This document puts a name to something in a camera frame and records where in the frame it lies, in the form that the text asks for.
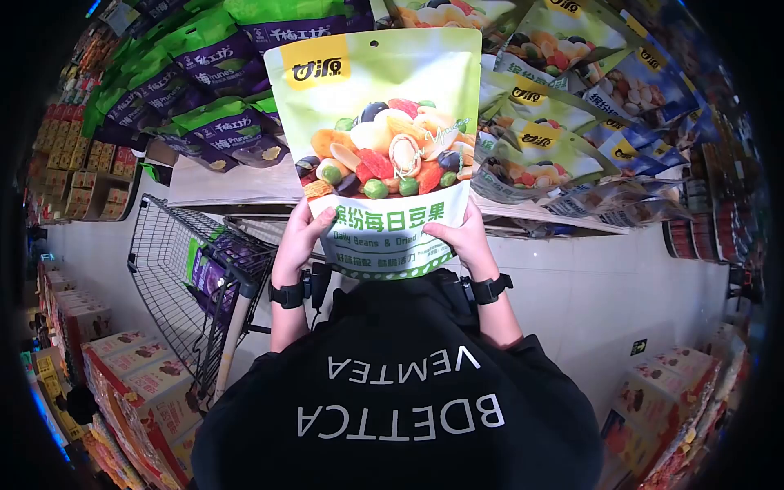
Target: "green pea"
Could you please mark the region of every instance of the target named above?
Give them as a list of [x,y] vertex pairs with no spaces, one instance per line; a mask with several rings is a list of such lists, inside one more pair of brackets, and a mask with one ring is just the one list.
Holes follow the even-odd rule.
[[384,199],[390,193],[384,182],[378,179],[370,179],[365,182],[365,189],[362,192],[371,199]]
[[400,192],[401,196],[415,196],[419,194],[419,182],[413,177],[404,177],[400,179]]
[[332,165],[327,165],[324,167],[324,170],[321,171],[321,180],[324,180],[326,183],[336,186],[343,180],[343,174],[340,173],[337,167]]
[[354,127],[354,120],[352,118],[340,118],[335,123],[335,129],[338,131],[350,131]]
[[449,187],[457,180],[457,174],[454,172],[446,172],[441,176],[441,187]]

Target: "left hand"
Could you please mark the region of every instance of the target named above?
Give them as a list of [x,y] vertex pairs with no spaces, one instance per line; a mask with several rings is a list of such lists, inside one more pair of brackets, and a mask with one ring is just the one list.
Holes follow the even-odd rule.
[[310,258],[321,232],[332,225],[335,209],[327,208],[314,220],[307,198],[302,198],[289,216],[283,232],[275,264],[272,266],[272,285],[275,288],[293,286],[299,282],[299,271]]

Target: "white floor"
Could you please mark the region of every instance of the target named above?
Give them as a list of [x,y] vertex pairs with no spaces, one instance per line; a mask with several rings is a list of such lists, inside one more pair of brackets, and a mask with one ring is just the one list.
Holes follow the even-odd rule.
[[[157,332],[126,260],[141,194],[165,198],[168,190],[145,175],[126,221],[49,228],[51,251],[67,263],[80,288],[112,306],[121,330]],[[510,297],[524,333],[539,337],[547,355],[591,400],[600,421],[625,367],[673,344],[693,346],[722,311],[728,267],[670,258],[660,227],[572,240],[490,238],[490,245],[514,281]],[[265,320],[268,325],[262,301],[255,323]],[[646,351],[632,358],[632,343],[640,339],[648,339]],[[268,349],[268,336],[249,334],[230,380]]]

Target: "hand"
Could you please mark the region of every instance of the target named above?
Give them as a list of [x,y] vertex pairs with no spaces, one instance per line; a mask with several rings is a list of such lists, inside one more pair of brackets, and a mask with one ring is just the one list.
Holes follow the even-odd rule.
[[459,228],[446,227],[440,223],[427,223],[423,230],[428,235],[449,243],[460,258],[460,262],[471,271],[475,281],[498,278],[498,266],[495,265],[495,259],[485,236],[482,211],[474,204],[473,199],[468,198],[466,215],[463,217],[463,225]]
[[275,264],[272,266],[272,285],[275,288],[293,286],[299,282],[299,270],[313,252],[321,232],[332,225],[335,209],[327,208],[313,219],[307,198],[296,205],[283,232]]

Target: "right hand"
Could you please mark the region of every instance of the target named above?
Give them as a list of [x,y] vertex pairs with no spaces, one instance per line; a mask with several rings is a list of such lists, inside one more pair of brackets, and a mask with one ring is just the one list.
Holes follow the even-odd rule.
[[498,274],[498,266],[490,251],[487,236],[485,236],[485,222],[482,221],[482,211],[479,210],[474,200],[468,198],[466,215],[463,225],[458,228],[447,227],[440,223],[427,223],[423,231],[430,236],[440,238],[449,243],[457,256],[468,269],[472,276]]

